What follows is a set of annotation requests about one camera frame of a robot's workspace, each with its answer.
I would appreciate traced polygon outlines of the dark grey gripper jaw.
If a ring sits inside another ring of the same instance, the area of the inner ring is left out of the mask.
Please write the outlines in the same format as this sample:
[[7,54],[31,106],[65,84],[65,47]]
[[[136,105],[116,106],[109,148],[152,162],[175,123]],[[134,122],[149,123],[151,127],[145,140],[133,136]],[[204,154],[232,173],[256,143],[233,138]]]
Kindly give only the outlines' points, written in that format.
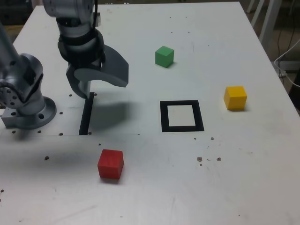
[[66,76],[73,92],[81,98],[89,99],[90,96],[90,82],[80,81],[75,78],[75,68],[69,66],[66,71]]

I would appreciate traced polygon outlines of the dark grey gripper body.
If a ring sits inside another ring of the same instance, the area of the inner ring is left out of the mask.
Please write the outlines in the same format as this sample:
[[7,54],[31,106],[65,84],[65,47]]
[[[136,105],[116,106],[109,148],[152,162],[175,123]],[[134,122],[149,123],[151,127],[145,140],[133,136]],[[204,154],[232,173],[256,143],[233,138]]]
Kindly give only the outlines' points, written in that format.
[[86,57],[86,58],[74,58],[69,57],[68,63],[75,69],[79,68],[91,68],[95,70],[101,70],[102,64],[105,63],[105,55],[100,57]]

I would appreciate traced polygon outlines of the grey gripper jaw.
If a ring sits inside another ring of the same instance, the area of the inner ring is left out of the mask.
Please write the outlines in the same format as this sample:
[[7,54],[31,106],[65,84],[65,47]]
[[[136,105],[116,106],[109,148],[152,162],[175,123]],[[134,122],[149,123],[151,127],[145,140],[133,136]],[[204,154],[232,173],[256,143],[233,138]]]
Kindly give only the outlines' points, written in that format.
[[125,88],[128,85],[129,64],[113,48],[104,45],[105,61],[101,68],[90,64],[88,68],[80,68],[74,72],[77,80],[89,82],[101,80],[117,87]]

